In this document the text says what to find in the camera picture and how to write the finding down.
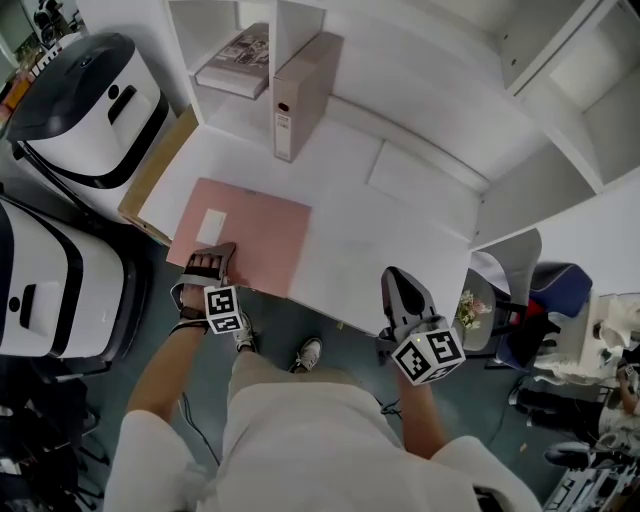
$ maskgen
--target sneaker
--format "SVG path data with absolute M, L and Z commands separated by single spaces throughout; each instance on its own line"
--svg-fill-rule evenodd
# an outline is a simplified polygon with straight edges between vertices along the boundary
M 520 377 L 515 385 L 513 386 L 513 389 L 511 390 L 511 393 L 509 393 L 509 405 L 518 405 L 518 395 L 520 394 L 520 390 L 522 389 L 522 385 L 524 383 L 524 377 Z
M 289 368 L 289 373 L 294 373 L 298 368 L 304 368 L 310 372 L 320 359 L 321 353 L 322 341 L 319 338 L 308 339 L 302 347 L 300 347 L 296 360 L 291 365 L 291 368 Z
M 242 326 L 244 329 L 241 331 L 235 331 L 233 333 L 233 339 L 236 342 L 236 350 L 240 352 L 242 347 L 250 347 L 253 352 L 258 352 L 255 341 L 253 340 L 253 327 L 249 316 L 242 312 Z

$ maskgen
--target book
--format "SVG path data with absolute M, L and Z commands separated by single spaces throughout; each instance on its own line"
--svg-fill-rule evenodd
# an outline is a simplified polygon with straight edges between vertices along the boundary
M 199 85 L 256 99 L 269 85 L 269 24 L 254 23 L 197 73 Z

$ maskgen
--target cable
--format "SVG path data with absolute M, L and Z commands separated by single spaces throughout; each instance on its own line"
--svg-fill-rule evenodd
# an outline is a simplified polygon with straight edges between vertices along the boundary
M 383 416 L 394 415 L 402 420 L 402 411 L 395 408 L 395 406 L 398 405 L 399 401 L 400 399 L 398 398 L 398 400 L 393 403 L 382 405 L 382 402 L 376 398 L 376 402 L 378 402 L 378 405 L 380 406 L 380 414 L 382 414 Z
M 209 440 L 206 438 L 206 436 L 202 433 L 202 431 L 196 426 L 195 422 L 193 421 L 193 416 L 191 416 L 191 404 L 189 403 L 189 399 L 187 398 L 186 393 L 182 393 L 182 400 L 178 400 L 178 407 L 180 408 L 180 414 L 182 414 L 184 421 L 186 421 L 187 425 L 189 425 L 193 430 L 195 430 L 196 433 L 202 438 L 202 440 L 204 441 L 204 444 L 207 446 L 207 448 L 211 452 L 211 456 L 216 461 L 216 464 L 218 465 L 218 467 L 220 467 L 220 461 L 218 460 L 218 457 L 216 457 L 216 454 L 213 451 L 213 448 L 209 444 Z
M 509 398 L 507 397 L 507 400 L 505 401 L 504 406 L 502 407 L 502 414 L 500 415 L 500 421 L 498 421 L 498 426 L 496 427 L 495 432 L 489 438 L 489 441 L 487 441 L 487 448 L 491 447 L 493 442 L 496 440 L 496 437 L 498 437 L 498 434 L 502 430 L 502 425 L 504 425 L 504 418 L 507 415 L 508 408 L 509 408 Z

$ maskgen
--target white paper label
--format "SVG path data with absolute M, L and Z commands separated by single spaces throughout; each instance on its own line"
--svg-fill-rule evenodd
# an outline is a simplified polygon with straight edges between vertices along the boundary
M 291 118 L 276 112 L 276 156 L 291 158 Z
M 202 224 L 200 224 L 200 231 L 198 231 L 196 241 L 201 244 L 216 245 L 220 237 L 220 232 L 222 231 L 224 219 L 226 218 L 227 214 L 224 212 L 207 210 L 204 214 Z

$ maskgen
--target flower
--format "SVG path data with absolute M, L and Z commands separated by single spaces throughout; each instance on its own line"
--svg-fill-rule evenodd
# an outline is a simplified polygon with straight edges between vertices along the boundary
M 474 299 L 470 290 L 462 292 L 456 318 L 466 330 L 478 329 L 482 324 L 476 317 L 485 313 L 491 313 L 491 308 L 480 299 Z

